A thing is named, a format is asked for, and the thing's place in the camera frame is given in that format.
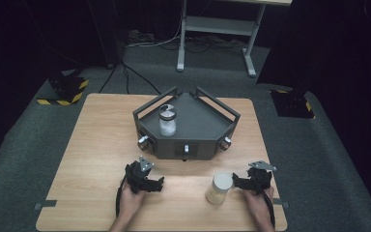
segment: clear container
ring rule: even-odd
[[[159,131],[163,136],[173,136],[176,133],[177,111],[171,104],[164,104],[159,109]]]
[[[206,191],[207,200],[214,205],[222,204],[231,186],[233,186],[233,178],[230,174],[215,174],[212,184]]]

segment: table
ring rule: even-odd
[[[211,18],[202,16],[190,16],[186,14],[186,0],[183,0],[182,31],[177,60],[177,71],[182,72],[185,68],[185,40],[186,31],[222,33],[231,35],[249,36],[248,47],[243,48],[243,58],[249,76],[255,76],[256,71],[252,64],[251,51],[257,37],[261,20],[267,5],[289,6],[292,0],[227,0],[231,2],[244,2],[260,4],[260,10],[255,21],[232,20],[224,18]]]
[[[129,231],[252,231],[239,188],[231,188],[225,202],[212,205],[205,191],[216,172],[235,172],[246,178],[248,164],[269,162],[252,102],[219,100],[242,116],[233,144],[211,160],[157,159],[141,152],[132,111],[155,96],[91,94],[78,117],[36,227],[40,231],[106,231],[115,218],[115,199],[126,164],[143,156],[156,165],[149,178],[164,176],[161,192],[147,193]],[[279,198],[274,179],[274,198]],[[274,205],[276,230],[287,228],[281,205]]]

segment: hand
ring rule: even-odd
[[[265,189],[264,192],[272,202],[273,187]],[[264,196],[262,194],[257,195],[255,191],[246,189],[243,190],[243,193],[248,203],[248,210],[258,229],[263,232],[275,231],[271,223],[270,210],[264,200]]]
[[[133,193],[127,181],[123,183],[122,196],[120,198],[120,213],[111,225],[109,232],[126,231],[134,215],[140,209],[146,191],[140,190]]]

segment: jar lid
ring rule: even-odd
[[[216,173],[213,178],[213,186],[221,192],[226,192],[233,186],[233,178],[228,173]]]
[[[175,119],[177,111],[172,104],[164,104],[160,107],[159,118],[164,121],[170,121]]]

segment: gray carpet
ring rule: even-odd
[[[201,47],[190,44],[188,48]],[[269,50],[254,47],[259,72]],[[312,120],[279,118],[269,89],[249,78],[240,48],[211,48],[185,54],[185,70],[176,72],[177,51],[160,47],[127,48],[125,64],[144,75],[162,92],[172,86],[193,91],[200,86],[215,97],[253,101],[283,201],[287,231],[371,231],[371,198],[317,98],[306,95],[316,114]],[[37,231],[35,224],[68,145],[85,98],[97,93],[111,70],[86,69],[89,79],[76,105],[39,105],[35,100],[8,132],[0,150],[0,231]],[[156,95],[144,80],[129,73],[131,94]],[[119,65],[103,93],[126,92]]]

